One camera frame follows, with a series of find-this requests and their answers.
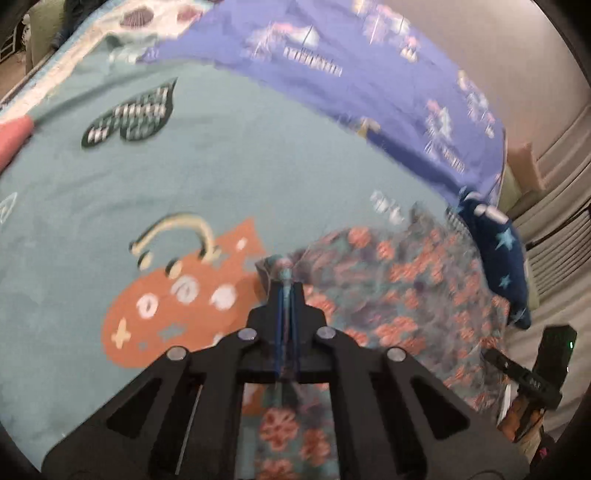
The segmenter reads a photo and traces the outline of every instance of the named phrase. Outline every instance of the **fabric cloth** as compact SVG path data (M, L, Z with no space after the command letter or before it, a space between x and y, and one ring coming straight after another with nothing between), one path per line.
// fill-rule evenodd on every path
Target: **fabric cloth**
M528 329L531 313L523 246L511 220L474 192L463 197L458 213L478 246L489 288L511 303L507 322Z
M0 124L0 173L33 133L33 120L25 115Z
M280 261L269 258L258 264L262 284L287 261L306 303L322 309L329 325L361 346L402 346L476 411L495 415L502 376L480 355L503 348L508 303L488 289L469 237L419 206L410 222L398 234L336 231ZM337 478L328 386L296 389L288 405L278 404L273 387L264 390L257 478Z
M374 1L226 0L141 57L236 70L360 132L457 203L487 196L504 159L502 124L467 74L403 15Z

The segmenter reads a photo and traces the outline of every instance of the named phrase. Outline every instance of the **floor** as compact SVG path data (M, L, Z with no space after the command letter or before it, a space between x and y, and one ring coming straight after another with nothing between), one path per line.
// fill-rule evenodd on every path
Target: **floor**
M25 76L25 55L15 53L0 63L0 99Z

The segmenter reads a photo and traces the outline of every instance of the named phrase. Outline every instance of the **bedsheet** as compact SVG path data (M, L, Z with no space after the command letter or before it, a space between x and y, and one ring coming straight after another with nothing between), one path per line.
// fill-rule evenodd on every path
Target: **bedsheet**
M501 122L466 72L388 6L226 0L141 60L188 58L231 68L361 131L451 204L463 186L496 196Z
M399 231L416 200L445 219L330 119L210 66L111 61L122 42L30 112L0 176L0 199L17 194L0 225L0 419L37 466L166 348L243 325L260 258L352 225ZM171 231L151 239L154 224Z

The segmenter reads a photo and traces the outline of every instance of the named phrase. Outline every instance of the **pink pillow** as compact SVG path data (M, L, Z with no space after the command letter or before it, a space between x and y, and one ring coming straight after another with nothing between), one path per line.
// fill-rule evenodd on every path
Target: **pink pillow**
M33 120L28 115L0 124L0 173L12 161L31 133Z

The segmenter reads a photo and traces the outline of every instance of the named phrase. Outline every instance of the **black device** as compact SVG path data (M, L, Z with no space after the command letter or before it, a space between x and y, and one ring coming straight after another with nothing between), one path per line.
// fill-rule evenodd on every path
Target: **black device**
M569 371L577 332L570 325L550 325L544 329L538 356L531 371L517 364L500 351L490 349L484 359L519 384L518 394L527 399L527 406L515 432L515 443L533 426L532 414L556 410L562 400L560 388Z
M56 445L47 480L234 478L245 382L330 384L343 480L505 479L514 445L403 349L361 348L272 283L266 306L215 347L174 347Z
M570 325L551 325L544 329L532 372L560 390L569 371L577 332Z

